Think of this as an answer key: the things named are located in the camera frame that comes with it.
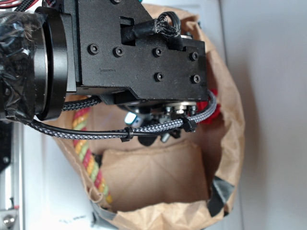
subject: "metal bolt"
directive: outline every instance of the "metal bolt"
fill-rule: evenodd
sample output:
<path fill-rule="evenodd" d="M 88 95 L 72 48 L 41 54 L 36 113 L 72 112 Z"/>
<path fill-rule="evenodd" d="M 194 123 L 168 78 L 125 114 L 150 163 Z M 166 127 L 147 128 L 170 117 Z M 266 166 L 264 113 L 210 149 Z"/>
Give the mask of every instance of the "metal bolt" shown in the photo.
<path fill-rule="evenodd" d="M 170 113 L 172 111 L 172 108 L 171 107 L 165 107 L 165 111 L 167 111 L 168 113 Z"/>
<path fill-rule="evenodd" d="M 161 72 L 158 72 L 154 75 L 154 79 L 156 81 L 163 81 L 164 80 L 164 75 Z"/>
<path fill-rule="evenodd" d="M 162 50 L 160 48 L 156 48 L 153 50 L 153 55 L 158 58 L 162 56 Z"/>
<path fill-rule="evenodd" d="M 111 2 L 112 2 L 113 4 L 119 4 L 119 3 L 121 2 L 121 0 L 111 0 Z"/>
<path fill-rule="evenodd" d="M 4 223 L 6 228 L 10 229 L 11 227 L 13 227 L 13 225 L 15 223 L 15 218 L 13 216 L 11 216 L 11 215 L 7 215 L 3 219 L 3 223 Z"/>
<path fill-rule="evenodd" d="M 114 56 L 116 56 L 117 58 L 121 57 L 124 55 L 124 50 L 122 49 L 122 47 L 116 47 L 115 49 L 113 49 L 113 54 Z"/>
<path fill-rule="evenodd" d="M 95 55 L 99 53 L 99 46 L 97 44 L 91 44 L 88 46 L 87 50 L 91 55 Z"/>
<path fill-rule="evenodd" d="M 199 75 L 194 75 L 194 76 L 191 77 L 191 81 L 192 81 L 192 83 L 197 84 L 197 83 L 200 83 L 201 78 L 200 78 Z"/>
<path fill-rule="evenodd" d="M 176 110 L 176 114 L 184 114 L 184 110 L 183 109 Z"/>
<path fill-rule="evenodd" d="M 5 164 L 8 164 L 8 163 L 10 163 L 10 159 L 8 158 L 8 157 L 3 157 L 3 162 L 5 163 Z"/>
<path fill-rule="evenodd" d="M 197 52 L 190 53 L 191 61 L 197 61 L 199 59 L 199 54 Z"/>
<path fill-rule="evenodd" d="M 196 105 L 191 106 L 191 110 L 192 111 L 196 111 L 197 110 L 197 106 Z"/>

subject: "multicolored rope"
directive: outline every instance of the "multicolored rope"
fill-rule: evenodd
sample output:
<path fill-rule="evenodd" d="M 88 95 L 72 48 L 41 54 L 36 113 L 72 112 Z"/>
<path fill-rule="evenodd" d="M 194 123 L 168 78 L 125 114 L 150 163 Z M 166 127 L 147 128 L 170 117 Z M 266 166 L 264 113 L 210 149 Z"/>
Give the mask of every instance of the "multicolored rope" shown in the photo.
<path fill-rule="evenodd" d="M 74 130 L 86 131 L 87 120 L 90 112 L 90 108 L 77 110 L 72 121 L 72 128 Z M 98 163 L 95 161 L 95 157 L 92 155 L 89 149 L 89 143 L 87 140 L 74 140 L 73 146 L 76 154 L 86 168 L 86 171 L 92 179 L 95 187 L 106 197 L 106 201 L 111 204 L 112 196 L 109 188 L 103 177 L 102 171 L 99 169 Z"/>

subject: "black-and-white braided cable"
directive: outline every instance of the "black-and-white braided cable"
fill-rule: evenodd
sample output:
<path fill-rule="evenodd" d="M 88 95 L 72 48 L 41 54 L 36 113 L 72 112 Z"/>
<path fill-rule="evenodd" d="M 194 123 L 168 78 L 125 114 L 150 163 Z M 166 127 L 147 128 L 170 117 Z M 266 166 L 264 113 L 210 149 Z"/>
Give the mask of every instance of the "black-and-white braided cable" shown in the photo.
<path fill-rule="evenodd" d="M 35 0 L 23 0 L 22 3 L 14 10 L 15 12 L 25 12 Z"/>
<path fill-rule="evenodd" d="M 209 118 L 216 109 L 217 101 L 215 95 L 208 91 L 210 101 L 205 111 L 188 117 L 189 120 L 193 120 L 196 123 L 199 123 L 207 118 Z M 58 127 L 49 126 L 38 121 L 33 121 L 28 124 L 33 129 L 44 133 L 46 135 L 57 137 L 57 138 L 64 138 L 64 139 L 85 139 L 85 140 L 95 140 L 95 139 L 111 139 L 111 138 L 126 138 L 129 134 L 126 130 L 117 130 L 117 131 L 105 131 L 105 132 L 95 132 L 95 131 L 76 131 L 76 130 L 69 130 L 63 129 Z M 183 125 L 183 120 L 178 119 L 174 121 L 165 122 L 162 124 L 152 125 L 152 126 L 145 126 L 140 128 L 134 128 L 132 131 L 134 133 L 148 133 L 148 134 L 159 134 L 161 132 L 167 130 L 174 130 L 175 128 L 180 128 Z"/>
<path fill-rule="evenodd" d="M 74 101 L 74 102 L 65 102 L 62 111 L 84 109 L 84 108 L 92 107 L 99 103 L 101 103 L 101 99 L 98 96 L 92 96 L 84 100 L 79 100 L 79 101 Z"/>

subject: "cable tie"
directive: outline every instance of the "cable tie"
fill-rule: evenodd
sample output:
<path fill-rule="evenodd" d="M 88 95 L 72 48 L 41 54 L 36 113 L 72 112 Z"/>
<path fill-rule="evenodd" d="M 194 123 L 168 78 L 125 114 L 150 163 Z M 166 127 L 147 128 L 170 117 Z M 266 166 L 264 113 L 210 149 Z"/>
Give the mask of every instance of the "cable tie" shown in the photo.
<path fill-rule="evenodd" d="M 121 142 L 128 142 L 130 140 L 133 139 L 134 137 L 134 132 L 133 129 L 131 127 L 126 127 L 124 128 L 126 130 L 126 132 L 128 133 L 128 135 L 125 138 L 120 138 Z"/>
<path fill-rule="evenodd" d="M 197 124 L 194 120 L 189 120 L 186 117 L 181 117 L 180 118 L 183 121 L 182 128 L 186 132 L 193 132 L 195 133 L 195 128 L 197 127 Z"/>

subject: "black plastic wrap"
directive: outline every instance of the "black plastic wrap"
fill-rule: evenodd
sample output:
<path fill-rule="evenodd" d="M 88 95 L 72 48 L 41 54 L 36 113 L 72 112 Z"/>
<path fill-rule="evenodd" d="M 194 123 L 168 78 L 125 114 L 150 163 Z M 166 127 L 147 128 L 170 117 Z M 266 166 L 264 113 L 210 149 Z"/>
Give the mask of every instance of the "black plastic wrap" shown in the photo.
<path fill-rule="evenodd" d="M 36 13 L 0 14 L 0 110 L 8 120 L 28 124 L 35 116 L 33 32 L 43 21 Z"/>

